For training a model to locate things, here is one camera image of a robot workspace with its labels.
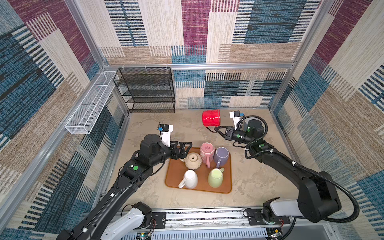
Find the red mug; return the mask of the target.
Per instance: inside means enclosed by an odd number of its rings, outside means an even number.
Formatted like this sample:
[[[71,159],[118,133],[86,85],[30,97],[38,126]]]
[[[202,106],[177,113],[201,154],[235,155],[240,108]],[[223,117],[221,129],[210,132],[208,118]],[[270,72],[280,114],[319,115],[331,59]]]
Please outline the red mug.
[[[207,110],[202,113],[204,127],[219,127],[221,125],[221,113],[219,109]]]

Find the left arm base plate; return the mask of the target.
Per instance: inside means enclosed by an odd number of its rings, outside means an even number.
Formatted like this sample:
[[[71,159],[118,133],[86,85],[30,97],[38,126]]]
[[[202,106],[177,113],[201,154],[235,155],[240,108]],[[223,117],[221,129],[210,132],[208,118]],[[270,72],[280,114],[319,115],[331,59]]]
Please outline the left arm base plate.
[[[151,216],[151,229],[164,229],[166,227],[167,213],[166,212],[152,212]]]

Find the white mug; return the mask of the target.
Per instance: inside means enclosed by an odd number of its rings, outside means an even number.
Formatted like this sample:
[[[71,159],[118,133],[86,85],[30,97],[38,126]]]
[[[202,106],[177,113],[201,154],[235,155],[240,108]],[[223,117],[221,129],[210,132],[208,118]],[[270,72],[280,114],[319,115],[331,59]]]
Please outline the white mug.
[[[198,184],[198,175],[193,170],[185,172],[182,181],[179,183],[178,188],[194,189]]]

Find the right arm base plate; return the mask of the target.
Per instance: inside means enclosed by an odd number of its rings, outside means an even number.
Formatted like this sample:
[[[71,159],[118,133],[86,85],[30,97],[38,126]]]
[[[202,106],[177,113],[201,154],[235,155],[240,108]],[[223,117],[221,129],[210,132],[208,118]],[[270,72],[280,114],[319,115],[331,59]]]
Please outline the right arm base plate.
[[[290,225],[291,220],[286,216],[272,217],[269,220],[264,219],[263,209],[251,209],[246,208],[243,210],[243,216],[248,219],[250,226],[266,226],[266,225],[279,225],[285,226]]]

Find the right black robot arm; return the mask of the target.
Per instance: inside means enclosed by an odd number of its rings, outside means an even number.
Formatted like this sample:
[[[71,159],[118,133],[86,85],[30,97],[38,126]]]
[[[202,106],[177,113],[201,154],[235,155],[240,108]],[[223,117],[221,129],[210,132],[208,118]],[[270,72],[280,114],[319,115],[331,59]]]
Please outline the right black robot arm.
[[[265,141],[268,132],[266,121],[256,120],[256,126],[250,130],[242,130],[242,124],[236,127],[215,127],[215,132],[227,141],[238,143],[245,149],[246,159],[255,159],[265,164],[289,181],[299,190],[298,197],[293,200],[283,200],[279,197],[268,200],[263,204],[263,218],[267,223],[275,222],[278,217],[291,216],[307,219],[312,223],[321,220],[340,223],[340,219],[330,216],[342,208],[338,190],[342,186],[332,180],[332,177],[322,171],[308,169]]]

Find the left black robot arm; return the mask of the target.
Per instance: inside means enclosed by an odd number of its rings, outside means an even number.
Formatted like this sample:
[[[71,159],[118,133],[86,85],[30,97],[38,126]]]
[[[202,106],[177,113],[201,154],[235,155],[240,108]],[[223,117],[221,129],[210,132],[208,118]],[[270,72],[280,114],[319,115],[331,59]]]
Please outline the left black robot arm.
[[[103,232],[123,204],[153,174],[154,166],[168,159],[186,158],[193,143],[171,141],[170,146],[161,141],[156,134],[146,135],[136,151],[123,168],[108,193],[96,207],[72,230],[63,230],[58,240],[100,240]]]

